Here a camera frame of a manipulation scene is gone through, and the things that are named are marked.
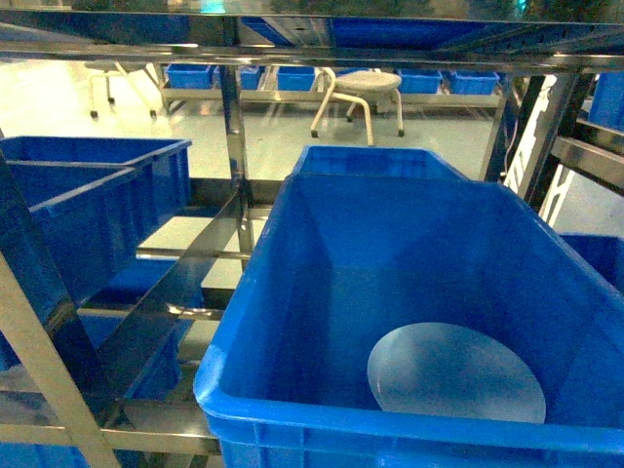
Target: stool seat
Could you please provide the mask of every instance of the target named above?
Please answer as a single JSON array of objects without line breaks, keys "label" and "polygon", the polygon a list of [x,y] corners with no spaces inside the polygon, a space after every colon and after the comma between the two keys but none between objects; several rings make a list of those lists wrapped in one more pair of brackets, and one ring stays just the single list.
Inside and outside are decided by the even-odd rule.
[{"label": "stool seat", "polygon": [[346,93],[375,93],[396,90],[401,77],[392,73],[354,71],[335,79],[335,90]]}]

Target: blue plastic crate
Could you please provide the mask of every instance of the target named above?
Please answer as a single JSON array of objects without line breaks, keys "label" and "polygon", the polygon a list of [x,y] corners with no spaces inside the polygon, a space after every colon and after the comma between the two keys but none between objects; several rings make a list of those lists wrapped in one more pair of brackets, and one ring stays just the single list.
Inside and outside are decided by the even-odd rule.
[{"label": "blue plastic crate", "polygon": [[280,66],[277,89],[280,91],[310,91],[314,84],[313,66]]},{"label": "blue plastic crate", "polygon": [[0,151],[10,161],[137,168],[133,216],[142,241],[190,200],[190,144],[187,139],[17,136],[0,139]]},{"label": "blue plastic crate", "polygon": [[442,73],[433,70],[397,70],[401,77],[399,91],[405,94],[434,95],[442,84]]},{"label": "blue plastic crate", "polygon": [[362,146],[306,146],[292,173],[465,180],[433,151]]},{"label": "blue plastic crate", "polygon": [[[420,322],[514,351],[540,382],[546,423],[381,411],[369,354]],[[623,296],[508,189],[296,175],[195,395],[226,468],[615,467],[623,341]]]},{"label": "blue plastic crate", "polygon": [[262,37],[264,37],[264,38],[268,39],[269,41],[271,41],[276,46],[288,47],[288,46],[292,46],[293,45],[291,43],[291,41],[286,39],[273,26],[271,26],[268,22],[266,22],[262,18],[247,17],[247,18],[242,18],[241,22],[245,26],[250,27],[251,29],[253,29],[255,32],[257,32]]},{"label": "blue plastic crate", "polygon": [[[238,69],[237,78],[241,83],[242,90],[257,90],[260,84],[260,76],[264,73],[264,66],[241,66]],[[219,67],[214,69],[214,81],[218,86],[220,79]]]},{"label": "blue plastic crate", "polygon": [[[135,257],[143,229],[133,216],[143,200],[137,190],[140,172],[61,163],[45,166],[9,163],[33,220],[73,301],[80,305],[102,289]],[[149,193],[144,199],[150,201]],[[31,276],[29,297],[45,321],[58,302],[55,289],[42,280],[25,221],[9,201],[0,206],[0,246],[14,270]]]},{"label": "blue plastic crate", "polygon": [[431,51],[486,27],[471,21],[337,18],[331,20],[336,47]]},{"label": "blue plastic crate", "polygon": [[193,65],[172,63],[165,68],[169,77],[169,87],[184,90],[206,90],[212,87],[213,67],[210,65]]},{"label": "blue plastic crate", "polygon": [[498,75],[489,71],[453,71],[445,76],[454,95],[491,95],[498,84]]},{"label": "blue plastic crate", "polygon": [[624,293],[624,240],[587,234],[564,234],[562,238],[618,291]]},{"label": "blue plastic crate", "polygon": [[603,73],[598,80],[589,121],[624,132],[624,73]]}]

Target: stool leg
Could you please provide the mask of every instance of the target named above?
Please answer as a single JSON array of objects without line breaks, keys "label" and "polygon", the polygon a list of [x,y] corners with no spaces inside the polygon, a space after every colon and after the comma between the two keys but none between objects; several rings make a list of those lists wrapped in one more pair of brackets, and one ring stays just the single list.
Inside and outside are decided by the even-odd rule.
[{"label": "stool leg", "polygon": [[319,133],[316,131],[316,126],[319,125],[319,122],[323,118],[323,113],[325,112],[325,108],[328,106],[328,102],[330,102],[331,97],[332,97],[332,88],[330,88],[328,92],[325,94],[325,97],[323,97],[323,102],[321,102],[321,107],[319,107],[319,111],[316,113],[316,116],[314,117],[314,122],[312,122],[312,126],[310,127],[310,133],[312,134],[313,138],[319,137]]},{"label": "stool leg", "polygon": [[374,141],[372,139],[371,107],[365,100],[361,99],[361,101],[362,101],[362,106],[364,107],[364,120],[367,124],[367,140],[368,140],[369,146],[374,146]]},{"label": "stool leg", "polygon": [[115,103],[115,98],[110,94],[110,76],[104,75],[104,80],[106,82],[106,97],[108,98],[108,103],[112,105]]},{"label": "stool leg", "polygon": [[355,109],[356,106],[356,102],[351,102],[351,105],[349,106],[349,110],[347,110],[347,122],[353,122],[353,117],[351,116],[351,114],[353,114],[353,110]]},{"label": "stool leg", "polygon": [[397,122],[399,124],[399,137],[404,137],[406,131],[403,130],[403,102],[401,100],[401,93],[399,90],[394,90],[394,94],[397,97]]},{"label": "stool leg", "polygon": [[96,119],[98,117],[98,112],[96,111],[96,89],[94,82],[98,78],[98,75],[91,75],[89,77],[89,103],[91,104],[91,118]]},{"label": "stool leg", "polygon": [[143,104],[145,104],[145,107],[147,107],[149,109],[150,117],[152,119],[155,119],[156,118],[156,110],[152,108],[151,104],[149,103],[149,100],[147,100],[147,97],[145,97],[145,95],[141,92],[140,88],[132,80],[132,78],[130,77],[129,73],[123,68],[123,66],[121,66],[121,64],[118,61],[115,62],[115,66],[117,67],[117,70],[119,71],[119,73],[121,73],[123,75],[123,77],[126,78],[126,82],[128,82],[130,87],[133,89],[135,94],[140,98],[140,100],[143,102]]}]

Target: round disc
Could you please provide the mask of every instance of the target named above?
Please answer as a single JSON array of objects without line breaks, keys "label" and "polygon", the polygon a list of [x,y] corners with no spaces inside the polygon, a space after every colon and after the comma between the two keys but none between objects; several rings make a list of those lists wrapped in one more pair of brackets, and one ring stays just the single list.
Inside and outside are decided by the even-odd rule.
[{"label": "round disc", "polygon": [[543,423],[544,393],[509,348],[457,325],[422,323],[375,344],[370,389],[385,411]]}]

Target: chair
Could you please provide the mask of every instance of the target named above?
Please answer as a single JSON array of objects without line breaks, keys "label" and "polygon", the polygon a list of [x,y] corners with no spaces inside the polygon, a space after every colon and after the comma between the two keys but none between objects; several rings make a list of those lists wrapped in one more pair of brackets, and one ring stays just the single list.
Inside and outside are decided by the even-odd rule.
[{"label": "chair", "polygon": [[147,63],[120,63],[119,61],[108,61],[108,60],[96,60],[96,61],[88,61],[85,63],[85,66],[91,70],[100,71],[100,74],[92,75],[89,78],[89,99],[91,101],[91,118],[96,120],[98,118],[98,111],[96,110],[96,93],[94,82],[97,78],[103,78],[106,82],[106,97],[108,98],[108,103],[110,105],[115,104],[115,98],[110,93],[110,78],[121,76],[126,79],[132,90],[135,94],[140,98],[140,100],[145,104],[145,107],[149,109],[149,116],[152,119],[156,118],[156,110],[152,108],[151,103],[145,97],[145,95],[141,92],[140,88],[133,82],[130,77],[131,73],[135,73],[137,71],[144,72],[149,80],[154,83],[154,86],[158,87],[158,82],[154,79],[154,77],[147,71]]},{"label": "chair", "polygon": [[322,68],[322,73],[329,78],[329,87],[321,103],[321,107],[312,122],[310,132],[313,138],[318,138],[319,133],[316,130],[317,125],[323,118],[323,113],[331,98],[347,100],[351,102],[347,111],[347,121],[353,122],[353,109],[356,104],[364,107],[364,117],[367,125],[367,138],[369,146],[374,146],[372,137],[371,107],[362,98],[367,95],[394,94],[397,99],[397,121],[399,127],[399,137],[403,137],[406,133],[403,130],[403,106],[401,103],[401,93],[399,86],[401,85],[401,77],[392,73],[384,73],[381,71],[354,71],[339,77],[331,68]]}]

